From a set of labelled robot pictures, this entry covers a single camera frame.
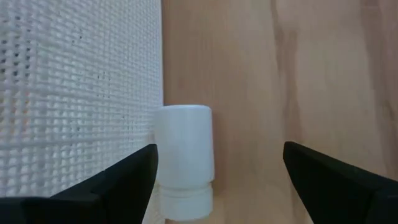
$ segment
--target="grid texture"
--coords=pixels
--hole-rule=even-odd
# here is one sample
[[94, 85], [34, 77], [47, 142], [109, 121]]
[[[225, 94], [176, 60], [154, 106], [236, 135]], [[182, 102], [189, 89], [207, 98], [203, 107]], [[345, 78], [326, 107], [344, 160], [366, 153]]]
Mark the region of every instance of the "grid texture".
[[160, 0], [0, 0], [0, 197], [49, 196], [150, 143]]

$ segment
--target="white bottle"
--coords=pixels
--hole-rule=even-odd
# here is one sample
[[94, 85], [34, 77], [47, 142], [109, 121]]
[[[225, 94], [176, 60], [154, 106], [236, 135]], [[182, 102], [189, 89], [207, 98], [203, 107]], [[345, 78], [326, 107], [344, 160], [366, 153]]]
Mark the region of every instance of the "white bottle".
[[211, 109], [203, 105], [160, 108], [155, 114], [155, 142], [161, 214], [175, 221], [208, 216], [213, 209], [214, 179]]

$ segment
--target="white cap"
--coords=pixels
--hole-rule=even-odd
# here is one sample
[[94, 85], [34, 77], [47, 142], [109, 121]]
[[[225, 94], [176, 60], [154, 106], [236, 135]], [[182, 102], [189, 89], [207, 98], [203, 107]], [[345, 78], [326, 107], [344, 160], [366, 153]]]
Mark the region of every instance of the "white cap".
[[160, 186], [160, 212], [175, 221], [195, 220], [213, 210], [213, 189], [209, 183], [197, 189], [172, 189]]

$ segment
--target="white mesh panel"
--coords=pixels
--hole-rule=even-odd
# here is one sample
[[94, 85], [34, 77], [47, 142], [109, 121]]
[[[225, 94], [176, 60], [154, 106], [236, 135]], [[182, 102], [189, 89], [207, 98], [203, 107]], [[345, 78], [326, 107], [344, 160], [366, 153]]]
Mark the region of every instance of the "white mesh panel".
[[53, 195], [149, 143], [161, 63], [160, 0], [0, 0], [0, 197]]

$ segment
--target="wooden surface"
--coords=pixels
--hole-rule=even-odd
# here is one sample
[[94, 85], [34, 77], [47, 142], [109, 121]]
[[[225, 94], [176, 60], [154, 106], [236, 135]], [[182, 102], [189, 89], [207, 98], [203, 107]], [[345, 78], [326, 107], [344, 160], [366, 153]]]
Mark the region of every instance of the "wooden surface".
[[398, 179], [396, 0], [164, 0], [164, 97], [214, 111], [215, 210], [194, 223], [311, 223], [294, 140]]

